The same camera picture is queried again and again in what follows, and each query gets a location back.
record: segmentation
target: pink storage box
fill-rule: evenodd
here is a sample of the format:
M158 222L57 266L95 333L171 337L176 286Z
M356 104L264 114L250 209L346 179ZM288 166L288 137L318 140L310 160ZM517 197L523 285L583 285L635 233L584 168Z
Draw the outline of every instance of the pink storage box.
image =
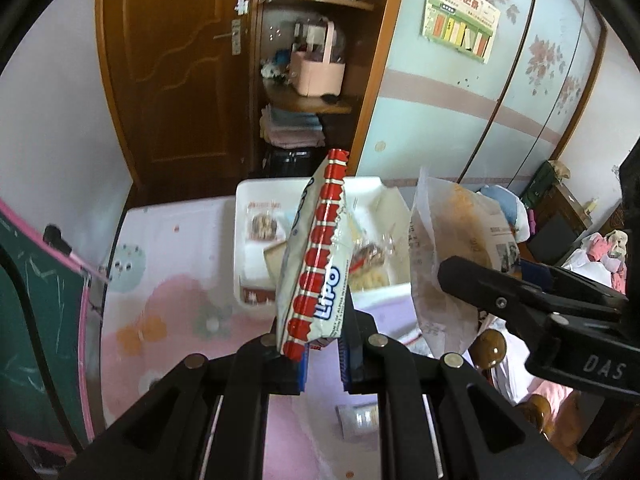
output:
M292 54L289 80L300 95L308 97L319 97L324 94L340 95L344 63L330 62L334 30L334 22L328 22L322 62L306 60L306 52Z

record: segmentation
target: metal screw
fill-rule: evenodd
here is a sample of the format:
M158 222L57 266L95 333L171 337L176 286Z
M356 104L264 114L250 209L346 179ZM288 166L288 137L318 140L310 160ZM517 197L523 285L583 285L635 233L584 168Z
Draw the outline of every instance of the metal screw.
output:
M449 368L460 368L465 362L462 355L456 354L455 352L444 354L442 360Z
M556 323L558 323L558 325L569 324L569 320L567 318L565 318L564 316L560 316L560 314L556 314L555 312L553 314L550 314L549 317L553 319Z
M276 335L265 334L260 338L260 343L262 343L262 346L276 346Z
M207 362L207 358L202 354L190 354L184 358L184 365L189 370L195 370L196 368L200 368L204 363Z
M369 336L369 344L372 346L377 346L378 348L382 348L388 342L389 339L387 339L386 336L382 334L371 334Z

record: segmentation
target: shelf board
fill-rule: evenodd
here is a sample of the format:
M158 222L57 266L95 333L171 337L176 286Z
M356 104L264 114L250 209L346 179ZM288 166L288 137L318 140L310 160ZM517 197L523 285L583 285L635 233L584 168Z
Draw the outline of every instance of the shelf board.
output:
M373 10L373 4L361 2L359 0L265 0L265 3L296 3L296 2L315 2L320 4L338 5L343 7L353 7L354 9Z
M293 86L276 83L273 79L263 79L267 99L276 108L288 112L309 112L312 114L350 114L351 105L340 99L335 105L322 101L319 97L299 95Z

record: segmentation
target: translucent paper bag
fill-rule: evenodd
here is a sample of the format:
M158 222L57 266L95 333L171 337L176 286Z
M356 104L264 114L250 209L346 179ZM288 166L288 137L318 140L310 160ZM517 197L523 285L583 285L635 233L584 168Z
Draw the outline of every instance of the translucent paper bag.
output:
M445 294L440 262L462 256L484 267L512 272L518 247L500 205L459 184L428 177L423 168L409 227L411 288L422 334L434 357L463 353L494 319Z

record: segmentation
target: chalkboard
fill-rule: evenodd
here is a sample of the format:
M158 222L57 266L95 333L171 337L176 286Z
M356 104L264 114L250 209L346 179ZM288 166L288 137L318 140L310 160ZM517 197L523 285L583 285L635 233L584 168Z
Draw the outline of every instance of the chalkboard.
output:
M0 244L26 284L38 334L66 416L87 444L78 378L78 327L85 276L54 258L0 210ZM68 446L51 407L14 286L0 269L0 424L13 433Z

